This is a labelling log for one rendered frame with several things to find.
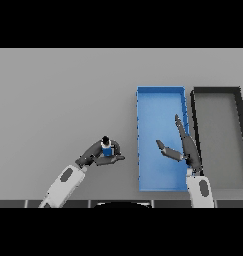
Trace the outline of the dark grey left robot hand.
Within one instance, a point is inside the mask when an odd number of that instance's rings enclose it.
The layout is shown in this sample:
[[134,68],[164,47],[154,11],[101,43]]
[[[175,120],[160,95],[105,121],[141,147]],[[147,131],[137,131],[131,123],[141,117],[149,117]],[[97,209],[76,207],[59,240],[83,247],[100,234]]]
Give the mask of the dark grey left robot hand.
[[111,140],[112,155],[105,157],[101,149],[101,140],[92,144],[76,161],[75,163],[83,168],[84,166],[91,166],[95,163],[97,166],[114,164],[119,160],[124,160],[125,157],[121,154],[120,145]]

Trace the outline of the dark grey bin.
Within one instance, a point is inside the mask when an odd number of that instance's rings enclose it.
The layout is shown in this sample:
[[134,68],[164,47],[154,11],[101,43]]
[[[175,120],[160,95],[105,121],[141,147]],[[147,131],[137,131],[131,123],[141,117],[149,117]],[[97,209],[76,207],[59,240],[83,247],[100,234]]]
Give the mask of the dark grey bin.
[[203,174],[213,189],[243,189],[241,88],[194,87],[190,96]]

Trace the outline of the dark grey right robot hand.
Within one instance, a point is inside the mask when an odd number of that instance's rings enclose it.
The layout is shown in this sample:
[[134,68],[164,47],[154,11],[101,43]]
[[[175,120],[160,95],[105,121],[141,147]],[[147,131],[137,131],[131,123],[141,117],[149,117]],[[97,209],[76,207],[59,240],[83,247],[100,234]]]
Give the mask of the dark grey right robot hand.
[[159,150],[165,157],[171,158],[178,162],[184,160],[187,166],[193,169],[194,173],[201,174],[203,172],[203,167],[196,144],[192,137],[185,132],[184,126],[178,115],[175,115],[175,125],[179,131],[183,152],[179,152],[170,147],[167,147],[161,140],[157,140],[156,143]]

